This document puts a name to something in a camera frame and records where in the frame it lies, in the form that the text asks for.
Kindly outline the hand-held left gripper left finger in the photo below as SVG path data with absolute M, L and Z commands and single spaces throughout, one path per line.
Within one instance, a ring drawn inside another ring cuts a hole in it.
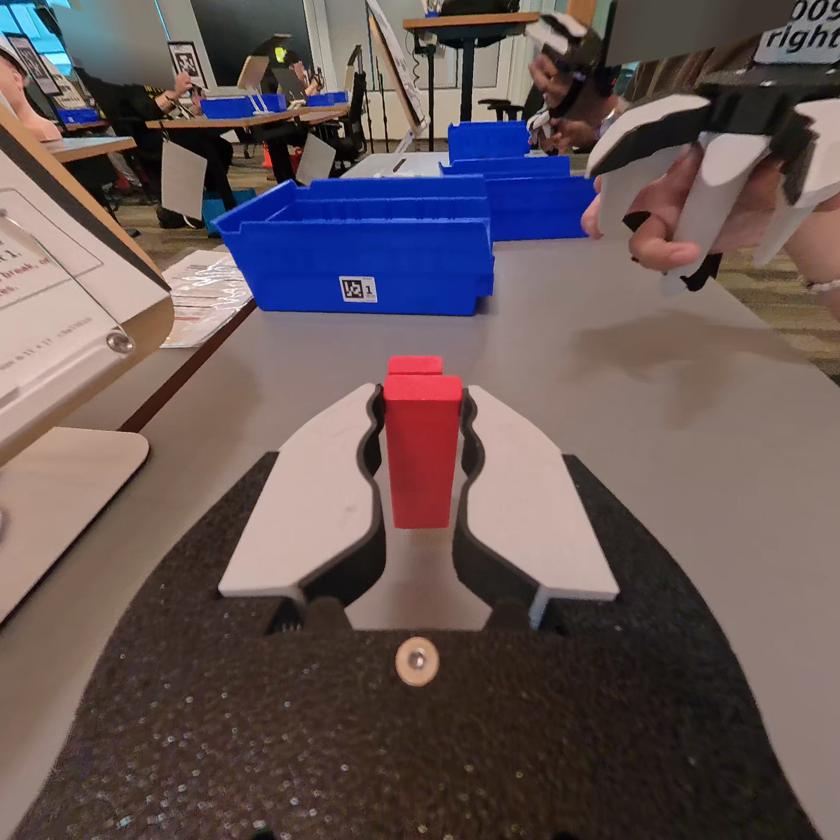
M 379 442 L 375 399 L 365 383 L 303 424 L 278 449 L 257 502 L 217 585 L 224 597 L 321 596 L 352 601 L 329 581 L 373 538 L 382 504 L 364 462 Z

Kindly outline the tall standing desk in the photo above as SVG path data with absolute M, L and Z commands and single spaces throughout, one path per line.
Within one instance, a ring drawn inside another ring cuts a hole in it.
M 442 36 L 455 42 L 461 52 L 460 108 L 458 120 L 470 121 L 474 106 L 476 49 L 481 39 L 522 35 L 527 25 L 539 19 L 540 12 L 445 15 L 407 18 L 402 21 L 406 32 L 420 36 Z

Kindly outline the printed instruction sheet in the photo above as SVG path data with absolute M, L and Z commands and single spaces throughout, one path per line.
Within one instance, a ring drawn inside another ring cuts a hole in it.
M 35 387 L 90 354 L 110 359 L 118 324 L 77 274 L 102 261 L 59 230 L 46 197 L 2 154 L 2 398 Z

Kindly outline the paper sheet in plastic sleeve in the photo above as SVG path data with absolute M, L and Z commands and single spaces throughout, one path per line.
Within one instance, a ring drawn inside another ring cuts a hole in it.
M 200 348 L 254 300 L 235 259 L 221 251 L 196 250 L 165 269 L 163 278 L 174 307 L 163 349 Z

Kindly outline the wooden document stand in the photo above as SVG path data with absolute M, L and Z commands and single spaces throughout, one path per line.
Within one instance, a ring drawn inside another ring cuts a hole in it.
M 365 8 L 374 57 L 380 60 L 393 84 L 396 98 L 406 118 L 407 130 L 395 148 L 397 153 L 405 153 L 411 150 L 416 140 L 423 137 L 431 124 L 417 84 L 406 63 L 403 48 L 397 42 L 395 31 L 376 1 L 366 1 Z

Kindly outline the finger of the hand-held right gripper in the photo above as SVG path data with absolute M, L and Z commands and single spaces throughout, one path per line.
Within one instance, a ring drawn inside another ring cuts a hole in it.
M 765 266 L 804 220 L 839 191 L 839 100 L 801 102 L 773 135 L 770 155 L 780 162 L 779 198 L 754 264 Z
M 604 132 L 585 175 L 601 179 L 597 227 L 605 238 L 629 235 L 623 220 L 638 194 L 697 140 L 710 108 L 708 98 L 671 94 L 630 108 Z

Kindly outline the black office chair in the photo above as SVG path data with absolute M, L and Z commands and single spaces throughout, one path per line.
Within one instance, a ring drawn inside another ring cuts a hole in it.
M 350 107 L 341 118 L 326 124 L 328 143 L 335 149 L 335 160 L 342 166 L 354 164 L 367 151 L 367 142 L 362 127 L 363 105 L 366 96 L 366 74 L 362 60 L 362 46 L 356 45 L 348 61 L 348 79 L 352 86 Z

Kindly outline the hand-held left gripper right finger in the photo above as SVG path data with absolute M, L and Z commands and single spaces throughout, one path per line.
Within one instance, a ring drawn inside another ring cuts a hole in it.
M 513 604 L 538 629 L 558 601 L 613 604 L 621 593 L 564 454 L 488 390 L 464 391 L 452 560 L 491 610 Z

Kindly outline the instruction sheet on stand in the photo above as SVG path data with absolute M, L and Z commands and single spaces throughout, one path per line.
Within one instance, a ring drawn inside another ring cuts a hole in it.
M 150 447 L 139 434 L 60 424 L 160 348 L 174 308 L 170 288 L 148 256 L 6 104 L 1 174 L 2 154 L 37 184 L 59 230 L 101 260 L 100 268 L 77 278 L 119 327 L 108 337 L 110 359 L 91 353 L 9 400 L 2 398 L 1 383 L 5 624 L 147 459 Z

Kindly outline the person's right hand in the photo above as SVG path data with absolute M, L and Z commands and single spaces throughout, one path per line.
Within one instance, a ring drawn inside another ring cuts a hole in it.
M 648 214 L 631 235 L 628 246 L 631 257 L 644 268 L 664 272 L 698 259 L 699 246 L 677 244 L 675 231 L 702 156 L 699 145 L 687 147 L 668 172 L 648 184 L 633 202 L 632 213 Z M 774 157 L 756 166 L 722 226 L 712 252 L 727 253 L 760 244 L 775 209 L 780 182 L 781 163 Z M 821 293 L 822 302 L 829 308 L 838 307 L 838 208 L 838 196 L 819 205 L 784 247 L 803 281 Z

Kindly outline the blue plastic bin with tag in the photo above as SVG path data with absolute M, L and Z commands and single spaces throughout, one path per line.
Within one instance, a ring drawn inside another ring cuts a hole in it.
M 493 293 L 478 175 L 287 181 L 214 224 L 267 312 L 468 317 Z

